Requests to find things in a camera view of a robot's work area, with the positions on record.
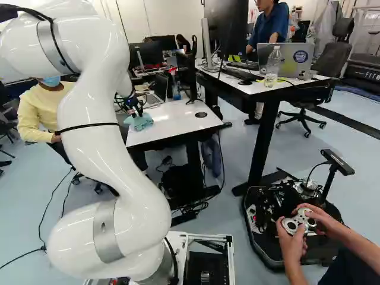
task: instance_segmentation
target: yellow sweater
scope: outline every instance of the yellow sweater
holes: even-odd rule
[[[61,91],[48,91],[37,84],[21,95],[17,112],[17,128],[24,141],[43,143],[52,141],[52,132],[58,128],[57,108],[59,102],[75,85],[72,82],[61,83],[64,85],[64,89]],[[41,131],[40,124],[50,132]]]

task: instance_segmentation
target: gray floor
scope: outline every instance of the gray floor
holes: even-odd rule
[[[210,206],[201,212],[198,219],[181,224],[174,230],[189,233],[228,233],[235,242],[236,284],[288,284],[283,274],[268,271],[257,258],[249,244],[243,218],[239,212],[240,198],[235,198],[230,190],[248,176],[251,155],[257,135],[257,126],[244,126],[246,115],[231,105],[220,101],[225,120],[233,122],[233,127],[221,133],[224,161],[226,164],[226,185],[223,192],[210,201]],[[340,112],[365,124],[380,128],[380,105],[369,99],[350,93],[335,92],[333,100],[324,107]],[[288,103],[281,104],[281,110],[293,110]],[[310,113],[314,118],[324,119]],[[355,170],[354,176],[337,174],[329,200],[342,212],[345,222],[370,240],[380,243],[380,230],[376,226],[376,207],[380,199],[378,187],[378,161],[380,142],[350,129],[340,123],[326,119],[324,130],[310,124],[313,135],[306,139],[304,130],[294,122],[275,130],[268,155],[265,172],[282,167],[296,176],[305,176],[315,164],[322,162],[319,154],[322,148],[331,148]],[[0,178],[0,264],[26,251],[39,248],[37,226],[52,189],[69,171],[69,167],[45,144],[24,146],[19,141],[11,145],[6,138],[1,141],[4,150],[17,156],[13,164],[6,168]],[[158,181],[160,174],[154,168],[161,159],[170,154],[175,164],[186,162],[182,148],[162,152],[147,153],[150,168],[148,174]],[[6,160],[0,153],[0,160]],[[327,166],[316,169],[313,179],[324,183]],[[50,229],[58,220],[63,198],[67,192],[69,178],[59,187],[51,203],[42,227],[46,240]],[[210,177],[207,184],[215,183]],[[111,195],[105,192],[98,196],[92,191],[93,183],[84,180],[73,186],[66,203],[70,211],[98,200],[106,200]],[[311,284],[316,284],[325,272],[319,266],[305,266],[304,272]],[[36,253],[5,267],[0,271],[1,284],[70,284],[79,285],[76,280],[49,263],[45,254]]]

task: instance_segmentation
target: person's hand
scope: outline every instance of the person's hand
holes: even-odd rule
[[[306,238],[303,237],[306,228],[304,225],[301,225],[294,236],[290,236],[281,224],[283,219],[284,217],[280,217],[276,221],[275,225],[277,228],[278,238],[280,239],[280,246],[285,265],[300,265],[301,257],[303,257],[308,250]]]
[[[316,233],[318,235],[326,235],[331,239],[341,239],[342,232],[347,229],[345,225],[339,223],[336,219],[327,214],[324,210],[308,203],[298,205],[292,212],[296,214],[299,208],[309,208],[313,212],[305,212],[309,218],[315,219],[317,223]]]
[[[61,141],[61,136],[60,135],[56,135],[56,134],[53,134],[52,136],[52,144],[54,143],[58,143]]]

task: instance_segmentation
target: face mask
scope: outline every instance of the face mask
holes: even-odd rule
[[[56,87],[61,82],[61,76],[54,76],[54,77],[47,77],[41,80],[41,83],[49,86],[49,87]]]

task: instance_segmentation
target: black bag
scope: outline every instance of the black bag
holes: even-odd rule
[[[159,188],[165,190],[170,208],[175,210],[199,200],[202,196],[192,179],[188,164],[172,166],[162,174]]]

